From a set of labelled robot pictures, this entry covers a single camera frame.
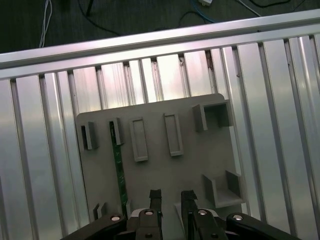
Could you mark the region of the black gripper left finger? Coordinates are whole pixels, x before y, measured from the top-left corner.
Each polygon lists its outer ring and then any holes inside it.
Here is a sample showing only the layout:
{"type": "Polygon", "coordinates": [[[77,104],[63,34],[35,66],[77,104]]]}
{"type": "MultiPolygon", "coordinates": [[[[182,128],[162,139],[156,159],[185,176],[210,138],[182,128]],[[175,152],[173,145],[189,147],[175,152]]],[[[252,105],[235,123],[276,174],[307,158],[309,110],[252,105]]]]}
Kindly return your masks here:
{"type": "Polygon", "coordinates": [[[162,192],[149,193],[149,208],[136,209],[129,218],[119,213],[106,214],[65,236],[64,240],[161,240],[162,192]]]}

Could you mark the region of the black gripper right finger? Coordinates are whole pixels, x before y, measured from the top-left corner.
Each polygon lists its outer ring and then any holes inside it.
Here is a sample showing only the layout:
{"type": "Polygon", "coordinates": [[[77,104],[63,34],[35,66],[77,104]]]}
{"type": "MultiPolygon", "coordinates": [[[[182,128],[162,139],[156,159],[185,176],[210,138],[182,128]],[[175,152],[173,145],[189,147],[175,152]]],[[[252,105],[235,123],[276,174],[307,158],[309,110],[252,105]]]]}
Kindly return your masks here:
{"type": "Polygon", "coordinates": [[[193,190],[181,192],[181,218],[188,240],[298,239],[244,213],[231,213],[223,220],[211,209],[198,208],[196,200],[193,190]]]}

